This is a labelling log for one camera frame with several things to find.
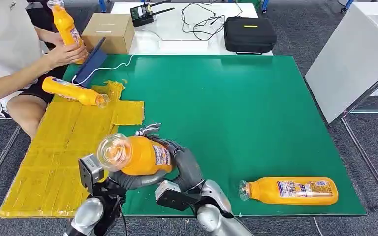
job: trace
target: green table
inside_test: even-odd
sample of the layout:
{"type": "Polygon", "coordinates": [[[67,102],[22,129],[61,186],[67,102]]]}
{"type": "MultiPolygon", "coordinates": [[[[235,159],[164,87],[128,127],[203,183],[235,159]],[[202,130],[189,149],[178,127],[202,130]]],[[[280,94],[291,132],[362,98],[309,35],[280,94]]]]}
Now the green table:
{"type": "MultiPolygon", "coordinates": [[[[103,67],[128,62],[110,55],[103,67]]],[[[71,79],[70,66],[64,79],[71,79]]],[[[129,67],[99,71],[92,84],[128,83],[121,100],[144,101],[144,125],[162,122],[160,135],[187,146],[206,179],[215,180],[235,215],[364,215],[348,174],[293,57],[135,55],[129,67]],[[324,176],[337,185],[329,206],[241,201],[240,180],[324,176]]],[[[139,126],[121,126],[131,135],[139,126]]],[[[126,215],[192,216],[155,204],[155,186],[127,193],[126,215]]]]}

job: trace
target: yellow cardboard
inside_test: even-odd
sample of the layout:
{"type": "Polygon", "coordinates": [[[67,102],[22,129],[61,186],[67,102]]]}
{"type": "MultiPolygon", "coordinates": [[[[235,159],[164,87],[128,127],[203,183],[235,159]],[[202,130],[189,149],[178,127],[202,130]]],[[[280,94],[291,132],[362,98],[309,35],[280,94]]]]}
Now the yellow cardboard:
{"type": "Polygon", "coordinates": [[[92,87],[108,94],[104,109],[55,96],[0,207],[0,217],[74,216],[88,195],[80,183],[78,159],[95,153],[107,134],[117,132],[116,124],[141,124],[144,119],[143,102],[119,100],[124,88],[112,81],[92,87]]]}

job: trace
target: plastic bottle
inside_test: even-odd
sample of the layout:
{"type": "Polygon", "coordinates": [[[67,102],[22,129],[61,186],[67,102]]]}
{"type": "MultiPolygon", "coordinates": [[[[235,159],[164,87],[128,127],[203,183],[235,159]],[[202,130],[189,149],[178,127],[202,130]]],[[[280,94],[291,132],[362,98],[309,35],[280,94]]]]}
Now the plastic bottle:
{"type": "MultiPolygon", "coordinates": [[[[60,33],[65,45],[76,43],[82,46],[83,40],[74,25],[73,18],[67,13],[64,8],[64,1],[62,0],[49,0],[47,6],[53,11],[54,24],[60,33]]],[[[84,59],[80,59],[76,64],[83,64],[84,59]]]]}
{"type": "Polygon", "coordinates": [[[103,108],[109,102],[106,94],[99,94],[92,89],[74,85],[53,76],[44,79],[43,90],[47,93],[79,101],[83,105],[96,105],[103,108]]]}
{"type": "Polygon", "coordinates": [[[265,177],[241,181],[243,201],[253,198],[269,204],[329,205],[338,200],[334,182],[326,177],[265,177]]]}
{"type": "Polygon", "coordinates": [[[100,143],[97,156],[105,169],[132,176],[151,175],[158,170],[169,173],[173,169],[169,151],[144,136],[111,134],[100,143]]]}

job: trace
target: black carrying case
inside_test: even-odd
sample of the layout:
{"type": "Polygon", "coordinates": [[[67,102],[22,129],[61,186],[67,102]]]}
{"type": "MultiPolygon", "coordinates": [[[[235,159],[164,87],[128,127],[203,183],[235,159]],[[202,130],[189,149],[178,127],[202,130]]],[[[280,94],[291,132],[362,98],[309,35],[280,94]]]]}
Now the black carrying case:
{"type": "Polygon", "coordinates": [[[224,24],[225,48],[240,53],[266,53],[276,44],[276,33],[265,18],[228,17],[224,24]]]}

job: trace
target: floor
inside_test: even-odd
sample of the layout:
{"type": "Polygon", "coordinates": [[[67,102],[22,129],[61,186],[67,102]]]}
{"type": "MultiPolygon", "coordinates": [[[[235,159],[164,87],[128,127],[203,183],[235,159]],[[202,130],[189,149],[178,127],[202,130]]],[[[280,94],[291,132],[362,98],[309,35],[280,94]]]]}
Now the floor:
{"type": "MultiPolygon", "coordinates": [[[[98,11],[96,0],[65,0],[79,31],[82,31],[92,12],[98,11]]],[[[341,6],[334,0],[271,0],[265,15],[274,25],[278,43],[275,55],[293,55],[304,75],[335,29],[342,15],[341,6]]],[[[370,98],[361,108],[378,109],[378,97],[370,98]]],[[[347,117],[365,151],[378,169],[378,115],[351,114],[347,117]]],[[[360,157],[351,138],[341,123],[327,127],[332,140],[348,170],[354,188],[368,215],[362,217],[317,217],[324,236],[378,236],[378,213],[370,208],[378,205],[378,186],[360,157]]],[[[0,153],[15,129],[11,120],[0,120],[0,153]]],[[[21,132],[0,170],[0,205],[15,177],[29,144],[21,132]]],[[[241,218],[248,228],[260,236],[318,236],[312,218],[263,217],[241,218]]],[[[194,219],[128,217],[128,234],[131,235],[206,235],[194,219]]],[[[66,219],[0,219],[0,236],[54,236],[62,235],[66,219]]],[[[124,235],[118,223],[109,235],[124,235]]]]}

